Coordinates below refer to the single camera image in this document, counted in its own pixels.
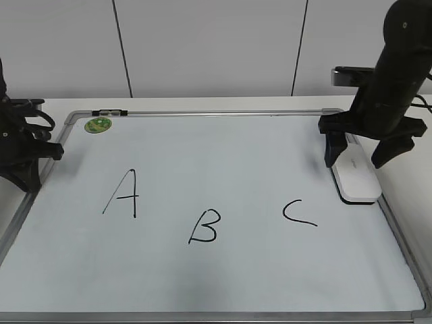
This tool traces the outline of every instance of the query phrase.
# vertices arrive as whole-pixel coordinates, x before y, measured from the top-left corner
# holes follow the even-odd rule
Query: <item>white eraser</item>
[[[348,143],[347,149],[331,169],[345,203],[373,204],[381,196],[382,190],[375,169],[361,145]]]

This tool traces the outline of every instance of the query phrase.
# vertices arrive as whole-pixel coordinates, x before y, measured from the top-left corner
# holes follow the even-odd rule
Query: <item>white wall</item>
[[[286,96],[304,0],[116,0],[135,97]]]
[[[0,0],[10,97],[128,97],[110,0]]]
[[[337,65],[373,67],[394,0],[115,0],[135,97],[354,94]],[[128,97],[112,0],[0,0],[11,97]],[[432,93],[426,81],[422,93]]]

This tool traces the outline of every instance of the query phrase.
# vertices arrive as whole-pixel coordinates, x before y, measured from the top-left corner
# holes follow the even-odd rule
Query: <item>black cable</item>
[[[429,106],[427,104],[427,101],[426,101],[426,99],[423,96],[421,96],[421,95],[418,94],[418,95],[416,95],[416,98],[420,99],[423,102],[423,105],[419,105],[418,103],[412,103],[411,105],[413,107],[426,108],[429,111],[429,113],[432,113],[431,106]]]

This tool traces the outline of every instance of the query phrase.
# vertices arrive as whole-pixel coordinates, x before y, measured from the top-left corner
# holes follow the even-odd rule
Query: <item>whiteboard frame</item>
[[[93,116],[109,116],[118,118],[130,117],[242,117],[242,116],[289,116],[305,115],[320,116],[340,112],[339,109],[320,110],[254,110],[254,111],[137,111],[121,110],[100,111],[74,111],[70,113],[64,127],[57,139],[58,143],[65,144],[72,128],[80,118]],[[347,134],[349,142],[358,140],[355,136]],[[43,168],[40,180],[45,182],[51,173],[55,162],[47,161]],[[0,238],[0,265],[26,220],[34,200],[35,194],[27,194],[18,207],[11,223]],[[415,238],[406,235],[406,230],[385,199],[385,193],[378,200],[379,206],[396,238],[396,241],[410,267],[417,286],[425,301],[423,310],[402,312],[289,312],[289,313],[237,313],[237,312],[202,312],[202,313],[10,313],[0,312],[0,323],[416,323],[422,320],[432,320],[432,269],[427,266],[423,249]]]

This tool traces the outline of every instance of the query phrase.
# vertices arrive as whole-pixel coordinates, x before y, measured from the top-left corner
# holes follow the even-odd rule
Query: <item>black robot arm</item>
[[[25,192],[41,187],[38,160],[51,157],[60,160],[63,147],[48,143],[55,123],[37,109],[43,100],[13,100],[6,95],[0,60],[0,177],[8,179]],[[49,126],[29,124],[26,117],[41,117]]]
[[[380,168],[410,151],[412,137],[427,129],[423,120],[404,115],[432,68],[432,0],[396,1],[385,18],[384,40],[375,69],[336,68],[338,80],[358,92],[349,111],[319,120],[328,167],[347,147],[345,133],[379,140],[372,162]]]

